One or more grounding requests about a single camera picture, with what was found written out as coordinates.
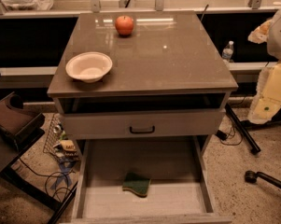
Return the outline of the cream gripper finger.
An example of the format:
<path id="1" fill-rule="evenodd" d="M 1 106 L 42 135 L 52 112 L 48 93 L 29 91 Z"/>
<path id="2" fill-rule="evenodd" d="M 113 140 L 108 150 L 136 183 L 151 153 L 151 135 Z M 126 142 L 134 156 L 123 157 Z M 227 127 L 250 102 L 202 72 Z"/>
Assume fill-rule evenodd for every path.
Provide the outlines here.
<path id="1" fill-rule="evenodd" d="M 250 42 L 261 44 L 268 40 L 269 30 L 271 27 L 272 20 L 267 20 L 263 22 L 260 26 L 258 26 L 254 31 L 252 31 L 249 36 L 248 40 Z"/>

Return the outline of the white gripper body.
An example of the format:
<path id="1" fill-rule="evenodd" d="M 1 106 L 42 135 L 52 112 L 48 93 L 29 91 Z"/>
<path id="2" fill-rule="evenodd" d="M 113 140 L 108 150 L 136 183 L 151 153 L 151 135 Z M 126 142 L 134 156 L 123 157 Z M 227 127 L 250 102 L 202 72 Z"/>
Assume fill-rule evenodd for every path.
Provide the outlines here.
<path id="1" fill-rule="evenodd" d="M 256 92 L 247 119 L 264 124 L 281 109 L 281 61 L 260 71 Z"/>

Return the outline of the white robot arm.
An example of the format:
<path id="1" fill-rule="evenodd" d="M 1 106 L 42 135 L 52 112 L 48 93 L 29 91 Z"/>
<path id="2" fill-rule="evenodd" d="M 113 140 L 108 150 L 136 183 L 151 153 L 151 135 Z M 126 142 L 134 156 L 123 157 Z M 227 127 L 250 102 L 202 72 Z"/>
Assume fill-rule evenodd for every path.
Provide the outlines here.
<path id="1" fill-rule="evenodd" d="M 264 124 L 281 109 L 281 2 L 274 2 L 280 8 L 274 16 L 258 26 L 248 36 L 248 40 L 267 43 L 267 52 L 277 59 L 276 65 L 260 71 L 256 95 L 250 106 L 248 120 L 254 124 Z"/>

